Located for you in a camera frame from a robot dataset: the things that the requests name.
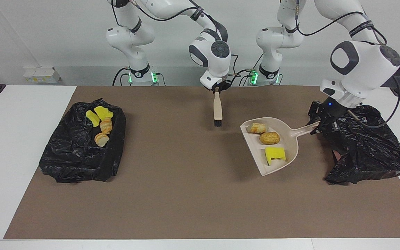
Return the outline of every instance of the potato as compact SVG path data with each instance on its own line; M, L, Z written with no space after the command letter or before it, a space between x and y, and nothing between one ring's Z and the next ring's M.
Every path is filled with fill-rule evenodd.
M270 132L264 133L260 136L260 141L266 145L278 144L281 141L281 138L278 133Z

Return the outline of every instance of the brown tabletop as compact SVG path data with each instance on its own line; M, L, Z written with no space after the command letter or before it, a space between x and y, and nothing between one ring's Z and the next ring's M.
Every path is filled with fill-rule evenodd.
M69 105L104 98L127 117L109 182L56 183L38 170L5 239L400 238L400 180L329 185L331 149L299 138L296 160L262 177L239 126L276 117L308 122L318 87L234 87L223 127L203 87L79 86Z

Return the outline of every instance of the white dustpan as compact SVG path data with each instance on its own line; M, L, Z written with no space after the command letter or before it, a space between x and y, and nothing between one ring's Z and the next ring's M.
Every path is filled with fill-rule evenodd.
M254 122L265 124L268 129L267 132L277 132L280 135L281 141L275 145L262 144L259 139L259 134L252 134L248 133L247 131L247 128L251 127ZM252 157L256 161L260 174L262 176L265 176L267 174L279 171L292 163L292 161L295 160L297 154L299 153L299 143L297 141L297 138L301 135L311 133L311 131L318 125L319 122L316 122L314 124L294 130L279 119L264 117L254 120L248 120L247 122L244 122L240 126L240 128L242 130L243 136L245 137L246 143L248 144L249 150L251 151ZM284 148L286 161L280 159L272 160L271 166L269 166L265 156L266 147Z

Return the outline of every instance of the black plastic bag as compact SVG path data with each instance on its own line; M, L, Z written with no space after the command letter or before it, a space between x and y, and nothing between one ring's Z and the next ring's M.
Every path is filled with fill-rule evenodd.
M371 106L358 106L351 110L367 125L382 124L381 113ZM400 143L392 130L367 128L349 114L338 121L340 131L326 133L324 137L341 158L325 178L331 184L361 180L380 180L400 176Z
M94 128L86 117L86 111L97 106L114 113L112 131L105 147L95 144L95 135L101 133L100 126ZM96 180L105 182L115 176L124 147L126 117L121 108L112 106L103 99L92 103L78 102L72 105L52 134L39 166L43 174L57 182L79 182Z

